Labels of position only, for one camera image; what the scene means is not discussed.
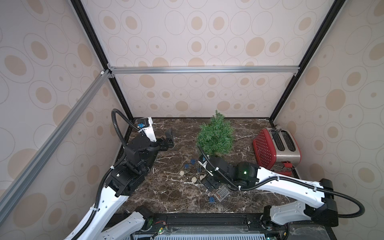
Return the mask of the wicker ball string lights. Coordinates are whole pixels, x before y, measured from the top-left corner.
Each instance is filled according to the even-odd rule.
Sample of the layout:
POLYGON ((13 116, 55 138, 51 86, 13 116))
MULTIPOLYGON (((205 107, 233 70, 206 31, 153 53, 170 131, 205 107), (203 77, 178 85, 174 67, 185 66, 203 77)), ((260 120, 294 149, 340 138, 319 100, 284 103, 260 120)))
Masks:
POLYGON ((181 177, 182 184, 188 187, 194 187, 197 191, 197 196, 203 196, 207 199, 208 203, 216 203, 217 200, 213 196, 213 193, 209 192, 202 183, 202 180, 206 177, 202 167, 198 164, 196 159, 190 159, 182 164, 182 169, 178 172, 181 177))

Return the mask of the small green christmas tree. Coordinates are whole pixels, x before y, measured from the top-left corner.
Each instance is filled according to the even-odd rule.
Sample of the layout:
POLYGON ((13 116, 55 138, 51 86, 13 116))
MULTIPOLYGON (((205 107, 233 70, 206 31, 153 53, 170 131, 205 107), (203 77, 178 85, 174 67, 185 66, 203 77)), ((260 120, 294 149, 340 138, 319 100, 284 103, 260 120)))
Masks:
POLYGON ((230 121, 216 110, 210 122, 201 125, 197 145, 207 155, 223 156, 232 151, 234 139, 234 128, 230 121))

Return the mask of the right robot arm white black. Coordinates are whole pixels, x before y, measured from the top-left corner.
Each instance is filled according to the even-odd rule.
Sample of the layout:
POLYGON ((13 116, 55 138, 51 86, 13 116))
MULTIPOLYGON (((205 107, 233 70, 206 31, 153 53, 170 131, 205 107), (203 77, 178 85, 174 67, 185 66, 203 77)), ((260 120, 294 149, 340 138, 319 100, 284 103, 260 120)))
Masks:
POLYGON ((357 218, 366 211, 360 201, 335 192, 333 183, 328 179, 321 179, 320 182, 298 180, 250 162, 240 162, 234 166, 222 158, 208 156, 203 148, 199 150, 202 154, 199 164, 207 171, 202 183, 210 192, 220 187, 233 192, 262 190, 295 199, 281 206, 266 206, 261 217, 265 225, 282 226, 289 222, 312 221, 318 225, 337 227, 340 219, 357 218), (340 214, 335 197, 355 204, 358 210, 340 214))

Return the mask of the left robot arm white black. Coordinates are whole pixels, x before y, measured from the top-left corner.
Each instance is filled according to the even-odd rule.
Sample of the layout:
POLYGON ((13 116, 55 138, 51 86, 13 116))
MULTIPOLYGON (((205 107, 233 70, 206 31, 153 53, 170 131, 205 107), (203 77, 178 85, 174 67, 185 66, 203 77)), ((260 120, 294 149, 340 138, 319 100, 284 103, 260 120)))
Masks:
POLYGON ((123 155, 103 176, 97 189, 95 203, 67 236, 68 240, 127 240, 145 224, 152 223, 153 213, 146 207, 139 207, 127 218, 105 229, 115 212, 145 180, 158 153, 174 147, 172 129, 165 132, 164 138, 157 138, 152 118, 142 118, 134 124, 120 110, 113 109, 111 119, 121 140, 123 155), (130 143, 120 131, 117 115, 138 132, 130 143))

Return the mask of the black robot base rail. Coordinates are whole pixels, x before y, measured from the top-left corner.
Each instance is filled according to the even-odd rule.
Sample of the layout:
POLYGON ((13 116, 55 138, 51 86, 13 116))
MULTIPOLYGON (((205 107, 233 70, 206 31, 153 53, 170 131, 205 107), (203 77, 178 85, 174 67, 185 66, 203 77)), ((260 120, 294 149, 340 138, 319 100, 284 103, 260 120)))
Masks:
POLYGON ((154 234, 167 227, 167 234, 264 234, 271 240, 335 240, 330 227, 311 221, 290 222, 282 226, 264 224, 262 214, 154 214, 145 230, 154 234))

